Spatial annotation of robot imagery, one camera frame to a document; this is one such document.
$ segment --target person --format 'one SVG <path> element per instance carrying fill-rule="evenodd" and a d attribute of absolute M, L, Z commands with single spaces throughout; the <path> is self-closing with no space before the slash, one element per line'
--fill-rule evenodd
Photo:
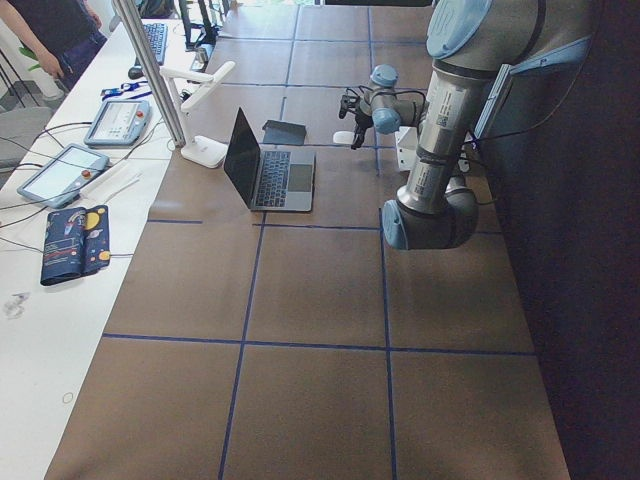
<path fill-rule="evenodd" d="M 0 0 L 0 19 L 68 90 L 107 41 L 87 0 Z"/>

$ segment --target laptop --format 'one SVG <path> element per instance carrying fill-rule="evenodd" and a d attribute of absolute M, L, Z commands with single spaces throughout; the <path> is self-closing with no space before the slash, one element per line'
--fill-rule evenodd
<path fill-rule="evenodd" d="M 241 108 L 224 171 L 250 210 L 308 212 L 313 199 L 315 152 L 260 150 Z"/>

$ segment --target blue jeans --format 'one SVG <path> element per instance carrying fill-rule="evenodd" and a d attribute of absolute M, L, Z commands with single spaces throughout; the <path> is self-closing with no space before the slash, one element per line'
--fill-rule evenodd
<path fill-rule="evenodd" d="M 68 90 L 80 79 L 106 41 L 107 38 L 96 31 L 83 42 L 58 55 L 60 67 L 64 71 L 64 77 L 60 81 Z"/>

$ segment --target keyboard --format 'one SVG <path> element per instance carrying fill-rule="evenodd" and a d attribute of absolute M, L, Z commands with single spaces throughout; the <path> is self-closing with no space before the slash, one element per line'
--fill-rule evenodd
<path fill-rule="evenodd" d="M 164 63 L 164 56 L 167 53 L 167 37 L 169 35 L 169 27 L 167 27 L 166 23 L 145 23 L 143 24 L 144 31 L 147 34 L 147 38 L 149 39 L 149 45 L 151 46 L 151 51 L 156 57 L 156 61 L 158 65 L 162 65 Z M 136 58 L 136 62 L 134 65 L 140 65 L 140 60 Z"/>
<path fill-rule="evenodd" d="M 284 207 L 289 180 L 290 152 L 263 151 L 262 173 L 256 196 L 258 207 Z"/>

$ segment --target bag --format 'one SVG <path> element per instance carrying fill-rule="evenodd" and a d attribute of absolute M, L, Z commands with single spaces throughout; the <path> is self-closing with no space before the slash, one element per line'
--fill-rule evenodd
<path fill-rule="evenodd" d="M 173 0 L 136 0 L 140 18 L 169 18 L 174 11 Z"/>

